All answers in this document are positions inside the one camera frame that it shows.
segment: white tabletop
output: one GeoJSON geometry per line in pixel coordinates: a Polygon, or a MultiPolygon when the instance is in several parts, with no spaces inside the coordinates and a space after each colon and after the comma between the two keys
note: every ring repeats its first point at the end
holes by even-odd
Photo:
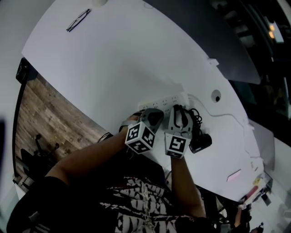
{"type": "MultiPolygon", "coordinates": [[[[58,92],[111,133],[141,101],[178,91],[193,95],[213,141],[186,155],[199,186],[237,201],[263,171],[246,112],[228,80],[181,28],[142,0],[108,0],[101,8],[91,0],[56,0],[22,53],[58,92]],[[87,8],[92,12],[68,33],[87,8]],[[211,99],[214,90],[221,92],[218,103],[211,99]],[[226,182],[239,169],[240,176],[226,182]]],[[[154,159],[170,164],[164,151],[154,159]]]]}

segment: wooden floor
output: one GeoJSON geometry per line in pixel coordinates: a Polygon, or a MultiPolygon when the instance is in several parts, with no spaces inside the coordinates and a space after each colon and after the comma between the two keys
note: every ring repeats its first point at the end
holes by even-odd
{"type": "MultiPolygon", "coordinates": [[[[60,148],[54,153],[58,161],[77,149],[84,148],[104,135],[106,131],[65,99],[41,75],[26,84],[17,121],[15,154],[21,158],[21,149],[30,154],[37,151],[35,137],[44,150],[50,151],[58,143],[60,148]]],[[[30,185],[23,167],[16,162],[20,174],[18,185],[30,185]]]]}

